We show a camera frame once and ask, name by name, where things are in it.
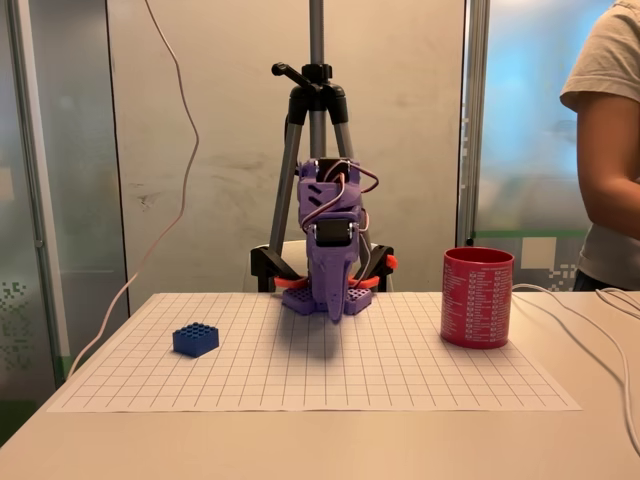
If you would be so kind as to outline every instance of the tripod handle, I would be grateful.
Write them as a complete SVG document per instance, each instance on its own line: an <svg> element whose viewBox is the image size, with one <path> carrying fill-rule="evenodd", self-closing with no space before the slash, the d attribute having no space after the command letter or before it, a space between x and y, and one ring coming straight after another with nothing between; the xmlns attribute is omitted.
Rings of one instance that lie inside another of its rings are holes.
<svg viewBox="0 0 640 480"><path fill-rule="evenodd" d="M306 88L314 92L319 92L320 90L322 90L319 85L311 83L311 81L307 77L304 77L300 73L296 72L286 63L274 63L271 67L271 73L273 73L276 77L281 77L282 75L284 75L288 79L293 80L295 83L300 85L302 88Z"/></svg>

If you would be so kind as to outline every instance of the gray t-shirt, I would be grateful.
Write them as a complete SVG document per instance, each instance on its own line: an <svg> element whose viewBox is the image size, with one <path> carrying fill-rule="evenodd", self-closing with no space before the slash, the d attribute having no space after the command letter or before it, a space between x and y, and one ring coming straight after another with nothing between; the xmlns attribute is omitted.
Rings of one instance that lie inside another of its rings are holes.
<svg viewBox="0 0 640 480"><path fill-rule="evenodd" d="M580 92L640 102L640 0L615 2L594 26L560 100L575 110ZM601 282L640 290L640 241L593 225L578 268Z"/></svg>

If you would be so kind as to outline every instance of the blue lego brick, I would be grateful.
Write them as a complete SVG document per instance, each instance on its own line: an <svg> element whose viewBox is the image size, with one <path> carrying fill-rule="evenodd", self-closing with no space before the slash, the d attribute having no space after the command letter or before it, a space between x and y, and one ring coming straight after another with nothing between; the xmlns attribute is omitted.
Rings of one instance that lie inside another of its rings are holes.
<svg viewBox="0 0 640 480"><path fill-rule="evenodd" d="M220 346L218 329L192 323L173 332L173 350L190 357L199 357Z"/></svg>

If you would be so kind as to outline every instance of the purple robot arm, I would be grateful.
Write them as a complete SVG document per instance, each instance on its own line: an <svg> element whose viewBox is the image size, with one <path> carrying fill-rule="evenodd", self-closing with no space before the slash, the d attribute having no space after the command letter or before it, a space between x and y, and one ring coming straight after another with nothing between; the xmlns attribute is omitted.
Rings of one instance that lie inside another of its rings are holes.
<svg viewBox="0 0 640 480"><path fill-rule="evenodd" d="M328 162L329 168L319 162ZM310 286L286 290L283 296L284 304L298 313L326 311L334 322L343 312L354 314L367 307L372 297L368 289L349 289L349 272L358 259L363 217L360 172L351 168L353 165L357 164L321 159L310 160L299 168L298 220L307 234ZM342 185L335 181L340 175L344 178Z"/></svg>

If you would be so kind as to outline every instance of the green floor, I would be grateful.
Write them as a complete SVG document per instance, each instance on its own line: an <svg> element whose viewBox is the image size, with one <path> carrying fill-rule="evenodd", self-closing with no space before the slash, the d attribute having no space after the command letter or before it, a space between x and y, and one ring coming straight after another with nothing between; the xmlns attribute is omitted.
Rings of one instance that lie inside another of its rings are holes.
<svg viewBox="0 0 640 480"><path fill-rule="evenodd" d="M37 409L35 402L0 400L0 447Z"/></svg>

